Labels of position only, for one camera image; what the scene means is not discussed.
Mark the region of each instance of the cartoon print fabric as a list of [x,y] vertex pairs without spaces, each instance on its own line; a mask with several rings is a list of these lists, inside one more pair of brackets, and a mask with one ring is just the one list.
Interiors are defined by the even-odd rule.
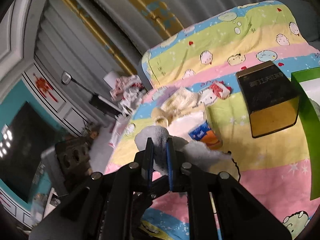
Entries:
[[[221,150],[231,151],[236,163],[219,162],[210,171],[226,170],[239,179],[295,237],[320,204],[320,199],[310,201],[311,166],[301,121],[253,139],[235,73],[272,60],[290,78],[292,72],[319,67],[319,55],[300,35],[290,10],[273,0],[239,6],[182,30],[143,56],[144,72],[155,89],[145,95],[130,120],[107,170],[134,160],[138,151],[134,137],[154,125],[152,110],[185,87],[198,94],[198,103],[206,104],[207,120],[223,140]],[[222,89],[230,92],[226,99],[210,88],[219,88],[212,85],[215,82],[232,88]],[[189,240],[186,196],[168,193],[157,198],[142,220],[143,230],[153,236]]]

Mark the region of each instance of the thought bubble print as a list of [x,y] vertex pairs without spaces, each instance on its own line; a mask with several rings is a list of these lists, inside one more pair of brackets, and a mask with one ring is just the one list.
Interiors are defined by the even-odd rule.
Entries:
[[236,27],[236,28],[235,28],[235,33],[236,33],[236,34],[240,34],[240,32],[241,32],[241,31],[240,31],[240,28],[239,28],[239,27]]
[[218,19],[224,22],[231,22],[237,18],[237,14],[235,12],[227,12],[221,14]]

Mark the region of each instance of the silver bolt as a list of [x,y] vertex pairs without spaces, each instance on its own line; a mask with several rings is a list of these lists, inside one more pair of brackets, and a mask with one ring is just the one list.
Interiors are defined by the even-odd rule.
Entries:
[[102,174],[100,172],[94,172],[91,174],[91,179],[100,179]]
[[136,162],[129,163],[129,167],[130,169],[136,169],[139,167],[139,163],[136,163]]
[[219,175],[220,175],[220,178],[222,178],[222,179],[228,179],[230,177],[230,174],[227,173],[226,171],[220,172]]
[[186,170],[190,169],[191,167],[192,167],[191,163],[183,163],[182,164],[182,168],[184,168]]

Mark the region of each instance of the black tv screen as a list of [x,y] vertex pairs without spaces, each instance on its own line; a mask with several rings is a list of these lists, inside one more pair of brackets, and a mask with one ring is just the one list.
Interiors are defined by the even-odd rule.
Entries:
[[56,131],[28,102],[15,115],[0,143],[0,179],[23,201],[33,196],[30,190],[40,164],[41,153],[54,144]]

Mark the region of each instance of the wall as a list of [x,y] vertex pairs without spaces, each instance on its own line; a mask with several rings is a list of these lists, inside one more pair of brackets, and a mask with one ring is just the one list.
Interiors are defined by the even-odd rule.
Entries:
[[[0,129],[6,124],[10,125],[14,116],[25,102],[28,102],[33,109],[51,125],[55,130],[60,130],[61,126],[46,112],[46,110],[38,103],[38,101],[29,92],[25,84],[20,80],[4,98],[0,104]],[[22,201],[12,190],[10,190],[4,182],[0,180],[0,187],[12,197],[18,204],[27,210],[31,209],[31,203]],[[50,181],[47,174],[44,174],[39,181],[36,192],[48,193],[51,188]]]

